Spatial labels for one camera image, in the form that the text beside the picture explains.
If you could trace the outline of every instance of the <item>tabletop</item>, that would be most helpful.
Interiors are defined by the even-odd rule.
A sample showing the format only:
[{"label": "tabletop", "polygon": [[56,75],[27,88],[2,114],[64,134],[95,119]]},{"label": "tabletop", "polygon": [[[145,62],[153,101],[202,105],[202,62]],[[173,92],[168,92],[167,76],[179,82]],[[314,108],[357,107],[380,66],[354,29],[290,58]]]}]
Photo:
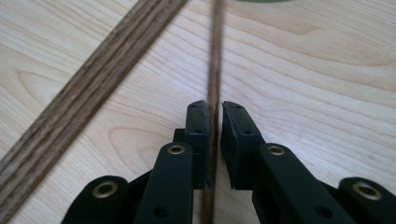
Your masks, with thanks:
[{"label": "tabletop", "polygon": [[[0,1],[0,157],[134,6],[134,0]],[[190,0],[95,115],[13,223],[58,223],[86,184],[133,180],[205,99],[209,0]],[[396,194],[396,3],[227,0],[221,101],[319,180],[361,176]],[[258,223],[219,156],[215,223]],[[201,192],[194,192],[199,223]]]}]

